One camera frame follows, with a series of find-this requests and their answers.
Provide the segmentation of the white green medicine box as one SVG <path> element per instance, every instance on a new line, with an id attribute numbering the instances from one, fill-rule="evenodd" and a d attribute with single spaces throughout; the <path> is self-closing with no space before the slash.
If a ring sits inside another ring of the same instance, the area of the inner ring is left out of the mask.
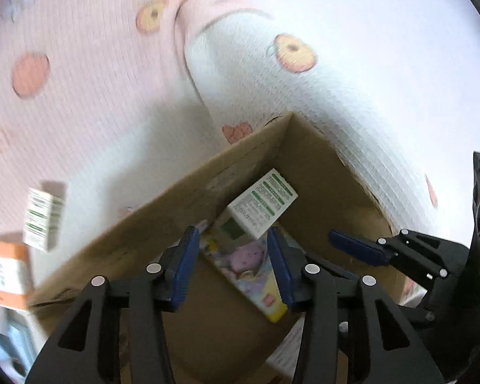
<path id="1" fill-rule="evenodd" d="M 226 208 L 230 216 L 253 239 L 259 239 L 298 198 L 296 190 L 271 169 Z"/>

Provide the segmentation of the light blue packet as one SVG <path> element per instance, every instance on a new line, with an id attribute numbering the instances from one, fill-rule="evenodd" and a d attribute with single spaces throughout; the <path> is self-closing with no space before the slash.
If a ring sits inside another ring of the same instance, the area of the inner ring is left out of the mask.
<path id="1" fill-rule="evenodd" d="M 25 318 L 0 308 L 0 367 L 13 383 L 26 381 L 37 353 Z"/>

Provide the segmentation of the orange white box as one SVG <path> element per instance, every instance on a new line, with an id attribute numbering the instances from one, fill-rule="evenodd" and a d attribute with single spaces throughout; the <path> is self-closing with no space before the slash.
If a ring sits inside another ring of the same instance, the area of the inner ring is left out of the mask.
<path id="1" fill-rule="evenodd" d="M 28 311 L 33 291 L 28 247 L 0 242 L 0 306 Z"/>

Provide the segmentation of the brown cardboard box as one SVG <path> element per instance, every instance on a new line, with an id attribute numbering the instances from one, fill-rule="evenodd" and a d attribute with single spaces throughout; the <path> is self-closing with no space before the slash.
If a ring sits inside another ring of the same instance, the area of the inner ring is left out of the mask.
<path id="1" fill-rule="evenodd" d="M 392 226 L 317 130 L 295 114 L 277 118 L 218 154 L 123 219 L 70 258 L 31 298 L 39 342 L 54 331 L 73 299 L 96 275 L 138 273 L 173 245 L 189 225 L 210 225 L 225 207 L 269 170 L 297 192 L 280 224 L 306 251 L 358 275 L 374 276 L 393 299 L 405 278 L 338 252 L 330 230 L 376 239 Z M 281 383 L 267 364 L 296 322 L 286 314 L 272 323 L 207 260 L 199 259 L 182 308 L 164 316 L 172 367 L 180 383 Z"/>

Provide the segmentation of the colourful cartoon flat box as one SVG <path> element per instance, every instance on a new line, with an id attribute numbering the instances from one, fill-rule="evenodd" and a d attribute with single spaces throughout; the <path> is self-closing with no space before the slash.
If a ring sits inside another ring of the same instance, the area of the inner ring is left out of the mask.
<path id="1" fill-rule="evenodd" d="M 267 235 L 255 239 L 223 211 L 201 236 L 200 250 L 236 290 L 272 323 L 287 312 L 267 251 Z"/>

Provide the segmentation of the pink Hello Kitty blanket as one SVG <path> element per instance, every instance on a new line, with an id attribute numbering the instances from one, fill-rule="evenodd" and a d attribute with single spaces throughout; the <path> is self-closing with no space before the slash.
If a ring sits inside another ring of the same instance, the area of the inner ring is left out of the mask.
<path id="1" fill-rule="evenodd" d="M 92 240 L 279 117 L 304 118 L 308 219 L 469 244 L 480 151 L 480 14 L 470 0 L 0 0 L 0 239 L 28 192 L 63 199 L 31 250 L 34 312 Z"/>

